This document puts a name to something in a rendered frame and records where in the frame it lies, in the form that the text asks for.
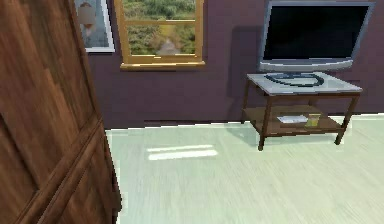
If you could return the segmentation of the white framed wall picture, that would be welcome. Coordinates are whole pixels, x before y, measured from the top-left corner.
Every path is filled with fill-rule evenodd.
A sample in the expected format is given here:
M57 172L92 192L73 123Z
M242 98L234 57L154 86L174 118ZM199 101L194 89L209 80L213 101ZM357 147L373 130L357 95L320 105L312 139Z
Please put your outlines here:
M74 0L87 53L115 51L107 0Z

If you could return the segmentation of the brown wooden room door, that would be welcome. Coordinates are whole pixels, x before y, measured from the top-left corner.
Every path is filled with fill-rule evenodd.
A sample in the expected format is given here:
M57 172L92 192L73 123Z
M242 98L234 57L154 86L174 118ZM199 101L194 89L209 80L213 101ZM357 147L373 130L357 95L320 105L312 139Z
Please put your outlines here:
M0 224L117 224L74 0L0 0Z

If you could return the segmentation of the grey flat screen television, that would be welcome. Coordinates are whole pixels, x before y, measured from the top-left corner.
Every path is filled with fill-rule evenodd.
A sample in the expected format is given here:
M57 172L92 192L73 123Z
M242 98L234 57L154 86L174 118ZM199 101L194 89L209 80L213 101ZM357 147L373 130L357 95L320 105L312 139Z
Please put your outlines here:
M375 4L370 1L270 0L259 69L273 81L312 78L352 66Z

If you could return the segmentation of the yellow wooden framed window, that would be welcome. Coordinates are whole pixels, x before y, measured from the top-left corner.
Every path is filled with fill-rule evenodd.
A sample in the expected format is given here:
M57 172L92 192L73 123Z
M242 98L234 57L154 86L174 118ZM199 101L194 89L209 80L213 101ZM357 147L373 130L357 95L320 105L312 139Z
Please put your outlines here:
M114 0L123 70L194 68L203 59L204 0Z

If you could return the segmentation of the brown glass topped television table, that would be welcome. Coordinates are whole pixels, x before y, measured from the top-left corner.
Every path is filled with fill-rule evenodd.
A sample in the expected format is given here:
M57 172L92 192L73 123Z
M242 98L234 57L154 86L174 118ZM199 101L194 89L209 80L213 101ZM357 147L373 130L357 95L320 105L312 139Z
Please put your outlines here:
M326 134L337 135L339 144L349 124L362 89L323 72L249 74L246 86L255 87L266 99L263 107L251 108L243 100L241 120L249 121L259 134L258 149L262 150L269 137ZM320 99L348 98L350 104L341 124L316 107ZM277 116L320 114L316 127L307 123L284 124Z

